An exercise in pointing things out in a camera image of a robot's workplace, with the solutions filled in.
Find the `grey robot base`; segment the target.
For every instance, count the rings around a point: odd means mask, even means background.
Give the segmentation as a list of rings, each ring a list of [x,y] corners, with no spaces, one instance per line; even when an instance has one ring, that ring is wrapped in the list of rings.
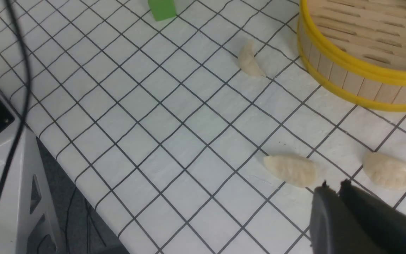
[[[20,119],[0,91],[0,180]],[[62,237],[35,134],[18,142],[0,199],[0,254],[64,254]]]

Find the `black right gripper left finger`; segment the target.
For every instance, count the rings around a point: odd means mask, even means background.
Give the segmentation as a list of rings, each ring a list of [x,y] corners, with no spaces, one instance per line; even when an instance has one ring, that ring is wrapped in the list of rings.
[[[326,181],[314,189],[309,223],[313,254],[385,254]]]

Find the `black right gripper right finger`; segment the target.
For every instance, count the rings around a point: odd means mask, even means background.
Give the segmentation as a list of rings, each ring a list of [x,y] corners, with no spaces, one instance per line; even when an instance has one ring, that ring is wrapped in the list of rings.
[[[345,180],[340,199],[363,232],[388,254],[406,254],[406,215]]]

